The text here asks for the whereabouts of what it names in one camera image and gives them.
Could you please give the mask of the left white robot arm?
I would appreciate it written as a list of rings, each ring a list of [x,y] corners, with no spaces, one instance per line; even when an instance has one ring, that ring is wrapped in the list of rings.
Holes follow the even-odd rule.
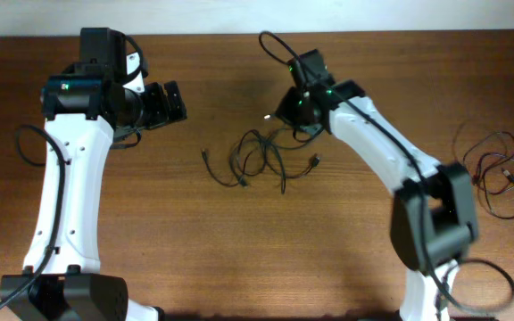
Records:
[[[3,276],[0,298],[22,320],[162,320],[162,309],[130,299],[124,279],[101,273],[97,223],[104,166],[112,150],[187,118],[175,82],[146,84],[136,41],[84,28],[79,59],[41,93],[46,141],[37,225],[18,275]]]

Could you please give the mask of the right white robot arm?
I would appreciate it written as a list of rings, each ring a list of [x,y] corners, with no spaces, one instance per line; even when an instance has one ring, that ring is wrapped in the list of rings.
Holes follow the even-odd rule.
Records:
[[[302,131],[324,129],[350,146],[393,196],[390,238],[407,268],[397,320],[447,320],[448,295],[478,238],[470,176],[407,140],[355,82],[337,84],[318,50],[286,62],[292,86],[276,111]]]

